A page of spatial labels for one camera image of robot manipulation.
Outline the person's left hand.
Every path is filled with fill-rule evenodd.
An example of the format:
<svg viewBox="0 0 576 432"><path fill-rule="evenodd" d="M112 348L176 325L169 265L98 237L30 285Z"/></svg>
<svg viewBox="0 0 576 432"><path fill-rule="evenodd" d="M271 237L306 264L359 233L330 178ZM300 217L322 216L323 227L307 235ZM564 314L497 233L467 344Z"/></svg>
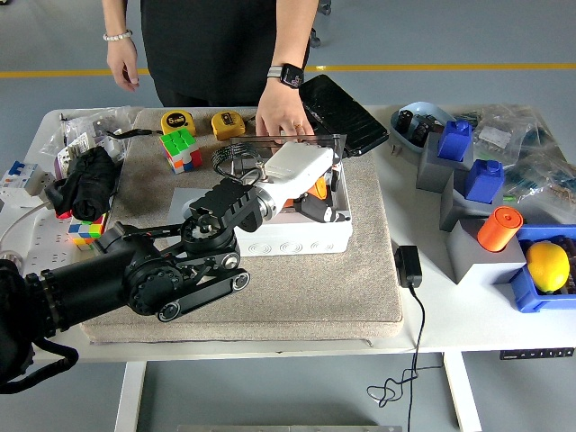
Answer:
<svg viewBox="0 0 576 432"><path fill-rule="evenodd" d="M257 136L311 136L314 130L307 119L299 90L268 78L256 109Z"/></svg>

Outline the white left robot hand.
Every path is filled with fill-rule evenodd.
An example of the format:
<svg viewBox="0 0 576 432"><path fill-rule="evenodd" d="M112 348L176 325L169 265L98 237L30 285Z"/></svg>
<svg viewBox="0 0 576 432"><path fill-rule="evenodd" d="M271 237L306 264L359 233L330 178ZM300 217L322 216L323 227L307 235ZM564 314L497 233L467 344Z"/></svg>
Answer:
<svg viewBox="0 0 576 432"><path fill-rule="evenodd" d="M285 203L295 200L295 208L309 219L333 222L338 214L320 199L306 195L325 173L341 161L330 147L309 142L288 141L264 164L265 178L255 183L265 221L274 218Z"/></svg>

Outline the person's right hand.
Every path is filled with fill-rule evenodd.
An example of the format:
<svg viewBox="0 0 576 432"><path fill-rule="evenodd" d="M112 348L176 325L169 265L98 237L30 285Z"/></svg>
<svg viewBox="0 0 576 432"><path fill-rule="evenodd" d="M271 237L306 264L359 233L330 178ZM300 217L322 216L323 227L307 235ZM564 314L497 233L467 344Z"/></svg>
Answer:
<svg viewBox="0 0 576 432"><path fill-rule="evenodd" d="M107 43L107 64L115 84L122 90L135 92L140 86L138 54L131 38Z"/></svg>

